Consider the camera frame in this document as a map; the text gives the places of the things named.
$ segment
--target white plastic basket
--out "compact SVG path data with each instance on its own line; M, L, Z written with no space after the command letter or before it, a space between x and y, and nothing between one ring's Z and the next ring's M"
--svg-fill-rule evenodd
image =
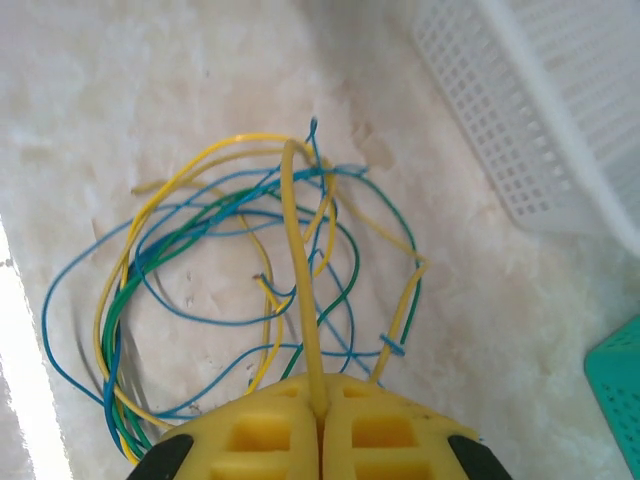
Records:
M517 223L640 256L637 0L421 0L417 46Z

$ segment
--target white floor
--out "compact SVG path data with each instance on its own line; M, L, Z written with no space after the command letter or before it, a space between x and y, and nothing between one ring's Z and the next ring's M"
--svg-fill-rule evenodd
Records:
M433 260L408 354L392 360L386 386L477 429L516 479L630 478L582 362L640 311L640 262L611 240L515 228L402 29L378 3L3 2L2 478L126 477L130 466L102 410L42 353L48 285L136 212L142 200L132 186L168 176L235 133L304 136L312 115L324 152L337 163L368 164ZM360 195L354 190L363 209L392 225ZM355 231L365 255L353 295L358 346L377 348L410 266L374 234ZM53 348L87 385L95 304L122 242L92 255L52 304ZM279 281L289 284L283 237L265 242ZM181 307L231 318L260 311L251 280L259 271L248 243L221 241L160 276ZM259 337L256 329L239 334L173 319L146 293L127 322L151 408L195 393ZM277 359L269 381L287 360ZM237 397L256 361L194 409Z

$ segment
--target teal plastic object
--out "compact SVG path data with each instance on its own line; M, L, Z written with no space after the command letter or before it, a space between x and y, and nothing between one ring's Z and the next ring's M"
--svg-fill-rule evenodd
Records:
M585 372L633 478L640 479L640 316L589 352Z

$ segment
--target yellow plastic object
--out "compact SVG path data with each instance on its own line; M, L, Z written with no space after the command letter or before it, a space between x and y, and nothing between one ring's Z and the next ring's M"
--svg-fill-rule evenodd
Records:
M477 441L473 430L346 375L325 384L324 419L301 375L170 430L162 440L194 440L174 480L468 479L448 438Z

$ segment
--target black rubber part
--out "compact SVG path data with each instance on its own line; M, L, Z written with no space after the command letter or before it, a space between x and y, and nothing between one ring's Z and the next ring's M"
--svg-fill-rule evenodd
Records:
M488 447L462 435L449 437L449 445L469 480L513 480Z
M127 480L173 480L192 446L193 437L187 434L154 445Z

